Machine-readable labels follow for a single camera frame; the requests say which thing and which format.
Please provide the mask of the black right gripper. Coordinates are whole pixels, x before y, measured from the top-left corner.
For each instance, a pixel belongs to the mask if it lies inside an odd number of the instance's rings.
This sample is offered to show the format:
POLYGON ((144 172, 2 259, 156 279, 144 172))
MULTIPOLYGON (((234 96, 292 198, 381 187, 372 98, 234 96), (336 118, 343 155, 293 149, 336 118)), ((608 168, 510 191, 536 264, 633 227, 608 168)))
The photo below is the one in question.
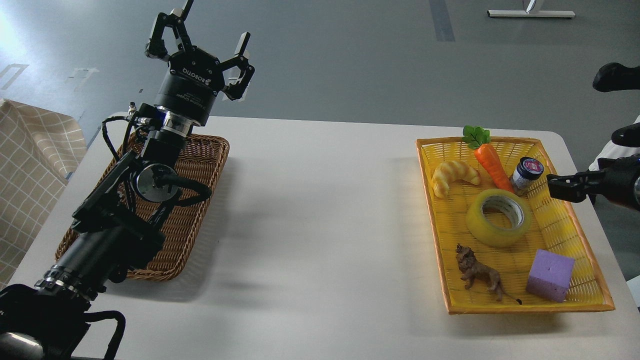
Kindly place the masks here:
POLYGON ((603 195, 621 207, 640 209, 640 157, 599 158, 599 170, 573 175, 547 174, 551 198, 580 203, 603 195))

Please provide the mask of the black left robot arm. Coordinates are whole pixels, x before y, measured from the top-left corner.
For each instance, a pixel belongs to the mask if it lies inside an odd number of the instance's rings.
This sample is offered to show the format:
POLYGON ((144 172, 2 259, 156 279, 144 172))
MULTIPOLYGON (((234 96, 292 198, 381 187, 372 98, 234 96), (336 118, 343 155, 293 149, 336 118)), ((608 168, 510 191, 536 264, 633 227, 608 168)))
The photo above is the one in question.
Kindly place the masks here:
POLYGON ((108 281, 124 281, 162 251, 168 239, 162 228, 175 208, 205 210, 217 175, 183 177, 178 165, 189 148, 205 145, 193 130, 206 125, 217 96, 240 100, 255 68, 245 54, 249 32, 226 61, 192 44, 185 22, 193 4, 157 15, 145 55, 166 62, 167 73, 152 105, 130 103, 119 151, 106 128, 118 116, 102 123, 115 162, 74 211, 76 239, 34 285, 2 290, 3 360, 71 360, 90 326, 107 320, 116 326, 103 358, 114 360, 126 318, 117 310, 91 312, 92 301, 108 281))

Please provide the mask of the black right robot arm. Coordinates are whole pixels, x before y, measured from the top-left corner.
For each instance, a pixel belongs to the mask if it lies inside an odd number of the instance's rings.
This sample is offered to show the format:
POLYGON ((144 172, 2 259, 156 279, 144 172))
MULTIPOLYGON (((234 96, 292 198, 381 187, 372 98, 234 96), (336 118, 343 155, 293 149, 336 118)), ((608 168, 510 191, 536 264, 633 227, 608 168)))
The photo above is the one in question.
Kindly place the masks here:
POLYGON ((638 153, 618 158, 598 158, 599 170, 573 175, 547 174, 551 198, 572 203, 601 195, 620 207, 640 210, 640 162, 638 153))

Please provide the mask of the black gloved hand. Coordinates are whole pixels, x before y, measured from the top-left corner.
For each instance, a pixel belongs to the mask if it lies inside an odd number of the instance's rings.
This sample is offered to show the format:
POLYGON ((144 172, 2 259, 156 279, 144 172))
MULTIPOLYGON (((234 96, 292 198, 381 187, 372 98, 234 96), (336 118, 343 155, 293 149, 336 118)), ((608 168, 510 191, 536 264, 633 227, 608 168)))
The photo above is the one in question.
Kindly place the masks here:
POLYGON ((633 123, 615 130, 611 134, 611 142, 626 148, 640 147, 640 123, 633 123))

